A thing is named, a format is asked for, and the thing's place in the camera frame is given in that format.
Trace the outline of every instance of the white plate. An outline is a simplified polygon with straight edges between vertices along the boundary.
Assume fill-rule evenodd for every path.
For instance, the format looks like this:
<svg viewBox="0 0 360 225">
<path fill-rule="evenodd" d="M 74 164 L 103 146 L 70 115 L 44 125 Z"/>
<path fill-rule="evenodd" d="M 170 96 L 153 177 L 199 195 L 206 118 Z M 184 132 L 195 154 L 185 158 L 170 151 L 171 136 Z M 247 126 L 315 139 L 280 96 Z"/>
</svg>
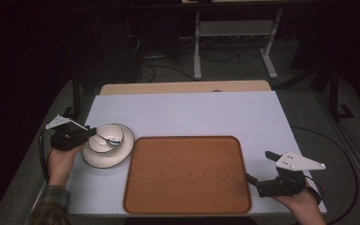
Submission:
<svg viewBox="0 0 360 225">
<path fill-rule="evenodd" d="M 84 160 L 89 165 L 97 168 L 109 168 L 123 161 L 133 149 L 134 136 L 131 130 L 124 125 L 117 125 L 124 132 L 124 140 L 120 146 L 115 147 L 112 151 L 96 152 L 86 144 L 82 150 Z"/>
<path fill-rule="evenodd" d="M 90 137 L 88 142 L 90 148 L 99 153 L 108 152 L 120 147 L 124 139 L 124 131 L 121 127 L 115 124 L 108 124 L 98 127 L 97 134 L 101 135 L 105 139 L 117 139 L 120 142 L 118 146 L 112 148 L 104 139 L 98 135 Z"/>
</svg>

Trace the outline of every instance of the hand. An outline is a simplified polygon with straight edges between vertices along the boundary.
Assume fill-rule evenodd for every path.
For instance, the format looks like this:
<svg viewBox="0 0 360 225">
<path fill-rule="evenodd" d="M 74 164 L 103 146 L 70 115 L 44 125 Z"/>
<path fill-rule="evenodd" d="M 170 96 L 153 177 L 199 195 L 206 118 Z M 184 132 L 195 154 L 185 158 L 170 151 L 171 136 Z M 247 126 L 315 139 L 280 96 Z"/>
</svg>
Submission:
<svg viewBox="0 0 360 225">
<path fill-rule="evenodd" d="M 285 205 L 302 225 L 326 224 L 317 205 L 317 200 L 305 188 L 297 195 L 276 196 L 272 198 Z"/>
<path fill-rule="evenodd" d="M 83 149 L 84 144 L 69 151 L 53 149 L 49 154 L 48 164 L 50 179 L 49 185 L 66 188 L 69 174 L 74 165 L 75 156 Z"/>
</svg>

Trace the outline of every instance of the spoon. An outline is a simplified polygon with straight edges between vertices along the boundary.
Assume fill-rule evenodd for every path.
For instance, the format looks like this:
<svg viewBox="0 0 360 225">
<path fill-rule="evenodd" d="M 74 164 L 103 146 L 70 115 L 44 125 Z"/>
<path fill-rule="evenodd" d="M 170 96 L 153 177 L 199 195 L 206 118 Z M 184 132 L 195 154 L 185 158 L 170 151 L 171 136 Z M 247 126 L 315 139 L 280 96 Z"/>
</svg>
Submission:
<svg viewBox="0 0 360 225">
<path fill-rule="evenodd" d="M 101 135 L 99 135 L 99 134 L 97 134 L 97 135 L 98 135 L 100 138 L 102 138 L 102 139 L 107 143 L 107 145 L 109 145 L 109 146 L 112 147 L 112 148 L 118 146 L 119 143 L 121 142 L 121 141 L 119 141 L 119 140 L 117 140 L 117 139 L 106 139 L 106 138 L 104 138 L 103 136 L 101 136 Z"/>
</svg>

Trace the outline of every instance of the plaid sleeve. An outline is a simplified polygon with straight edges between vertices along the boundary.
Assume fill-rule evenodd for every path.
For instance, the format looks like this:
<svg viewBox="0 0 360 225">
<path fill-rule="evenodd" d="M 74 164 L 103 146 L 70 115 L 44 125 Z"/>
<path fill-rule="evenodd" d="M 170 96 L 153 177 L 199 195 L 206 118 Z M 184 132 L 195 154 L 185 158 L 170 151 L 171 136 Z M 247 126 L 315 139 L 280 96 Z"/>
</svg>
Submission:
<svg viewBox="0 0 360 225">
<path fill-rule="evenodd" d="M 58 186 L 48 186 L 31 213 L 29 224 L 70 224 L 68 217 L 69 192 Z"/>
</svg>

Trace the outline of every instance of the brown tray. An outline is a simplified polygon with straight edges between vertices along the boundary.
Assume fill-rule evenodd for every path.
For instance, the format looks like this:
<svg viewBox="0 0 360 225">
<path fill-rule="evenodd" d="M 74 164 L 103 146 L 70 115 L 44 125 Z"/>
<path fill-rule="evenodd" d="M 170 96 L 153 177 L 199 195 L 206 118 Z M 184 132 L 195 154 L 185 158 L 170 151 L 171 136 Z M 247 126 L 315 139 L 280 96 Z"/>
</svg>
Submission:
<svg viewBox="0 0 360 225">
<path fill-rule="evenodd" d="M 130 214 L 239 215 L 250 207 L 236 138 L 144 137 L 136 141 L 124 197 Z"/>
</svg>

